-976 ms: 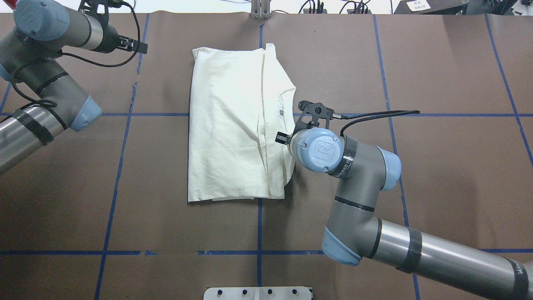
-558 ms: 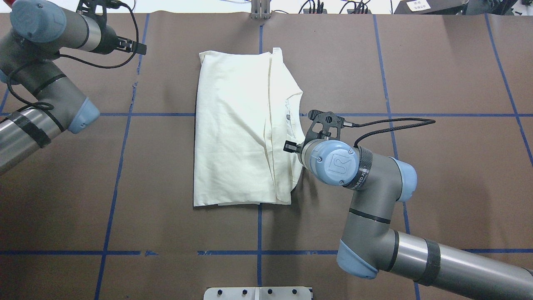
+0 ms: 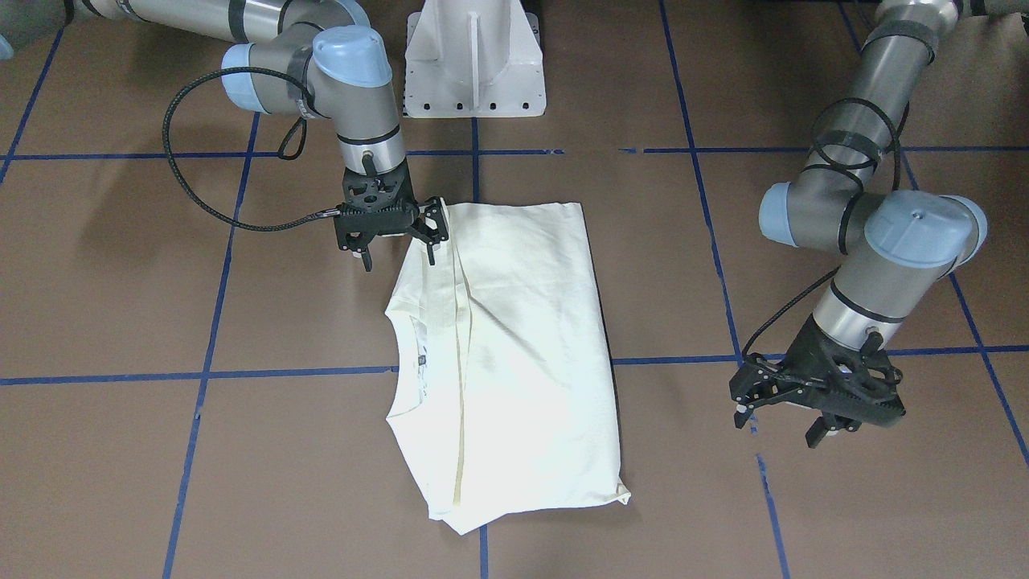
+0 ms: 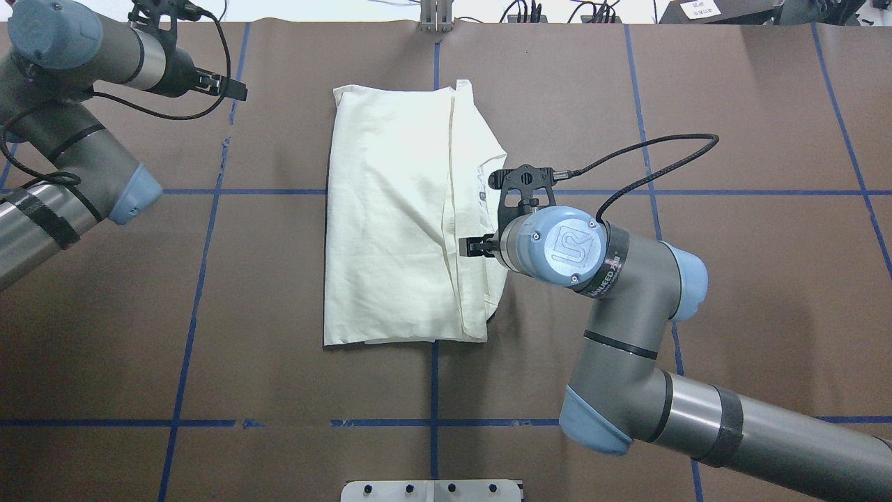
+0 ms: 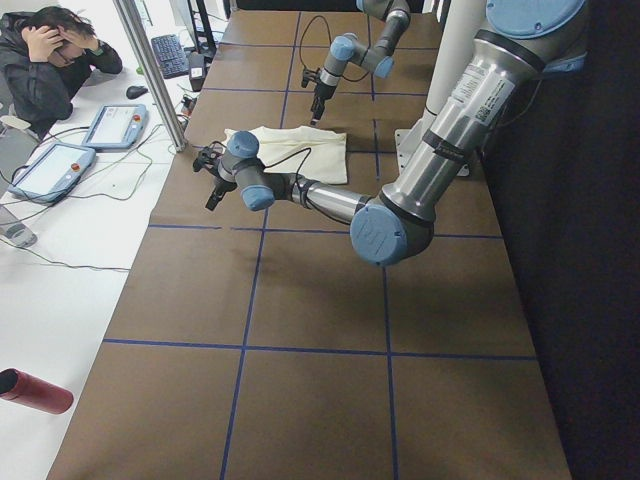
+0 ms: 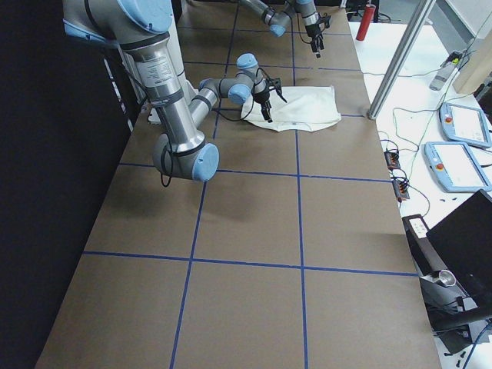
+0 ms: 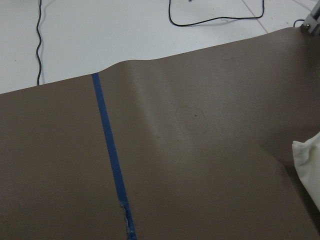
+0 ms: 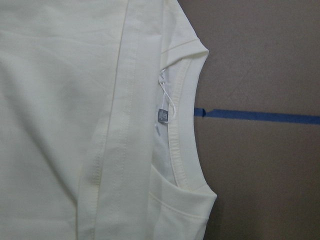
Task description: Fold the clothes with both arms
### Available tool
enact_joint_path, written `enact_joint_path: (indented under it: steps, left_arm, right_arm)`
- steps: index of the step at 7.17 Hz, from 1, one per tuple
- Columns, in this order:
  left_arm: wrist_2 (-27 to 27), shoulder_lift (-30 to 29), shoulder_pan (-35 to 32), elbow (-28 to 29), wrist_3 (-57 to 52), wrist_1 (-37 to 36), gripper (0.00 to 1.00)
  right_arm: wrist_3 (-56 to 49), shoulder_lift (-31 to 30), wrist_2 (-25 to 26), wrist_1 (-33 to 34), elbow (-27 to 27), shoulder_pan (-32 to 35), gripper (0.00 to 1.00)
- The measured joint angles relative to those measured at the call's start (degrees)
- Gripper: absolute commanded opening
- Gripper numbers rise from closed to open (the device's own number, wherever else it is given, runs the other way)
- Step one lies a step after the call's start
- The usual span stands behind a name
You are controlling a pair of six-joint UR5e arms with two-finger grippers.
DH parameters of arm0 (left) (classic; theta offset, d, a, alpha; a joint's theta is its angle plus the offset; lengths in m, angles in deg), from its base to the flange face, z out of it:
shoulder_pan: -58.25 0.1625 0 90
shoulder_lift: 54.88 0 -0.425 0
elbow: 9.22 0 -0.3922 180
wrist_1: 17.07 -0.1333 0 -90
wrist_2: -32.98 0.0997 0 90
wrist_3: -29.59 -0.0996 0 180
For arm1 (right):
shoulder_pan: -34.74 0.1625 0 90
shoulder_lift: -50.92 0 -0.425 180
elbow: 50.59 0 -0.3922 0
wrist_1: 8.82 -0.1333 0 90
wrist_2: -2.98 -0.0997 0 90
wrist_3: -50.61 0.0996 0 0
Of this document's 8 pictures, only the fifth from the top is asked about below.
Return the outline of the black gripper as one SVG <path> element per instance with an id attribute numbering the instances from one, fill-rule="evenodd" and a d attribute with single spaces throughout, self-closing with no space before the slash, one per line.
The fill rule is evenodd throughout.
<path id="1" fill-rule="evenodd" d="M 310 124 L 317 125 L 322 118 L 325 109 L 325 102 L 333 97 L 334 77 L 326 72 L 324 68 L 311 70 L 304 67 L 302 71 L 301 87 L 307 88 L 310 83 L 315 84 L 314 98 L 310 108 L 310 111 L 312 112 Z"/>
<path id="2" fill-rule="evenodd" d="M 223 156 L 222 147 L 207 146 L 200 150 L 192 164 L 194 172 L 206 170 L 214 177 L 213 191 L 205 204 L 207 210 L 215 210 L 223 197 L 235 189 L 235 179 L 224 168 Z"/>

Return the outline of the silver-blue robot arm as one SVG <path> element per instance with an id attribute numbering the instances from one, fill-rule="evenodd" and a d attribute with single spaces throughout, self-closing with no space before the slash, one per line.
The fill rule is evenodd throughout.
<path id="1" fill-rule="evenodd" d="M 411 10 L 407 1 L 356 1 L 356 7 L 384 23 L 379 38 L 365 46 L 354 33 L 344 33 L 329 39 L 329 50 L 324 64 L 313 70 L 303 60 L 301 86 L 306 88 L 314 83 L 314 98 L 310 107 L 310 125 L 315 126 L 321 120 L 325 103 L 330 100 L 344 78 L 349 64 L 354 64 L 375 77 L 387 78 L 393 68 L 393 54 L 397 44 L 408 29 Z"/>
<path id="2" fill-rule="evenodd" d="M 455 1 L 423 115 L 399 134 L 394 182 L 367 197 L 299 172 L 271 173 L 256 136 L 239 131 L 194 161 L 213 178 L 206 206 L 231 191 L 252 211 L 287 200 L 347 225 L 354 250 L 371 264 L 417 255 L 433 238 L 437 202 L 497 129 L 517 88 L 583 66 L 588 20 L 585 1 Z"/>

